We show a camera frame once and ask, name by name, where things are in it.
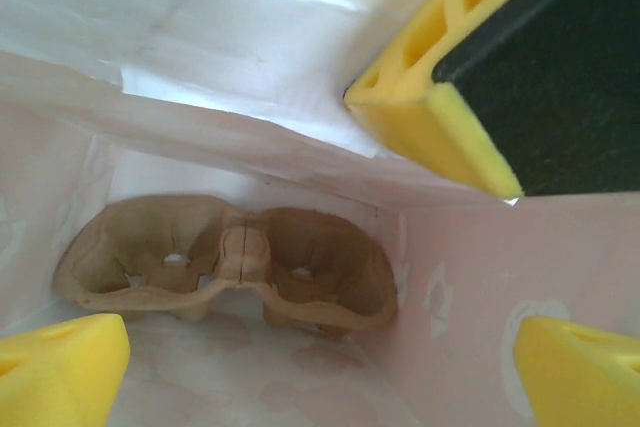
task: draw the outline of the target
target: pink background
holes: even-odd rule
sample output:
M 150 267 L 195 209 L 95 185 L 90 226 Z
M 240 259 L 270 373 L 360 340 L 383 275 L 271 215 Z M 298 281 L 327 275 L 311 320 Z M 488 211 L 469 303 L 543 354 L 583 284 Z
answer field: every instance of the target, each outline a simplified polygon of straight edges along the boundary
M 360 341 L 425 425 L 535 425 L 522 401 L 509 401 L 517 383 L 504 380 L 502 351 L 512 343 L 503 346 L 503 336 L 514 309 L 640 335 L 640 194 L 406 216 L 406 303 L 392 328 Z M 446 287 L 434 284 L 425 309 L 441 265 Z M 438 317 L 447 328 L 433 338 Z

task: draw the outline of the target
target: white paper bag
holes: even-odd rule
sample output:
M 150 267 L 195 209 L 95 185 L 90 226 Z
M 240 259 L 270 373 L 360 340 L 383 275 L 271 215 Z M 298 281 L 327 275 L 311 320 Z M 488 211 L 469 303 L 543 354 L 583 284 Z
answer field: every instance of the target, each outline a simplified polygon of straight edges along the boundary
M 376 205 L 484 199 L 388 152 L 342 104 L 424 1 L 0 0 L 0 98 Z

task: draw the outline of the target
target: yellow sponge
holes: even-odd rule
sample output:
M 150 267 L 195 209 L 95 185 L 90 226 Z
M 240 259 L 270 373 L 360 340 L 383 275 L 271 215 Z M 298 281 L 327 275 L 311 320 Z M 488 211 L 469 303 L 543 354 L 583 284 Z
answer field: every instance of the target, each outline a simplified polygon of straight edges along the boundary
M 640 341 L 529 317 L 514 355 L 540 427 L 640 425 Z
M 456 87 L 432 80 L 438 61 L 507 1 L 428 0 L 347 90 L 345 104 L 391 150 L 512 198 L 523 189 L 507 160 Z
M 0 339 L 0 425 L 104 426 L 129 353 L 115 314 Z

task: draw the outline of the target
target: molded pulp cup carrier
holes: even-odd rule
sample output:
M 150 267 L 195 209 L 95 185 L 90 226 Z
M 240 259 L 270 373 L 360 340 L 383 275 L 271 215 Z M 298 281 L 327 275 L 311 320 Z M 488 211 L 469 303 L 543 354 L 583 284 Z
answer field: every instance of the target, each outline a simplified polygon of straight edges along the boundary
M 203 276 L 211 281 L 198 288 Z M 250 288 L 269 324 L 301 321 L 332 334 L 380 328 L 397 310 L 382 247 L 352 223 L 295 208 L 251 214 L 206 195 L 107 206 L 64 254 L 55 283 L 87 309 L 189 320 L 222 290 Z

